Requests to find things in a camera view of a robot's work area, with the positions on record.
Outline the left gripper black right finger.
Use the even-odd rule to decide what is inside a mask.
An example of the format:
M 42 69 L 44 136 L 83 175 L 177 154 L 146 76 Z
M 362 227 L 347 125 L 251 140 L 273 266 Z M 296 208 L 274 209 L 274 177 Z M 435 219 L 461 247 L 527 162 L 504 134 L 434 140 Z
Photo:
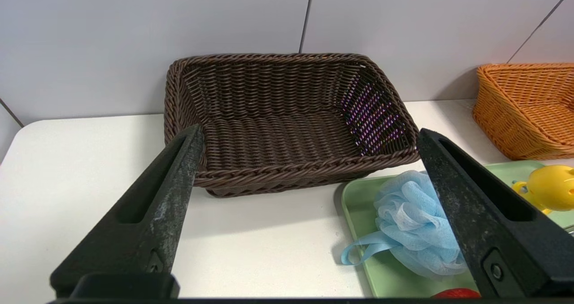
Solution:
M 571 235 L 442 134 L 417 149 L 482 297 L 572 298 Z

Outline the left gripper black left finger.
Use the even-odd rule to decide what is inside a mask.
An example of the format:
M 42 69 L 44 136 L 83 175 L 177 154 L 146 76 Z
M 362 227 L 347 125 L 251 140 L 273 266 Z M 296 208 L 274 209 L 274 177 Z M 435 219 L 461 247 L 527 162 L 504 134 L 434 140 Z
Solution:
M 171 274 L 203 153 L 199 125 L 166 145 L 50 276 L 58 299 L 176 299 Z

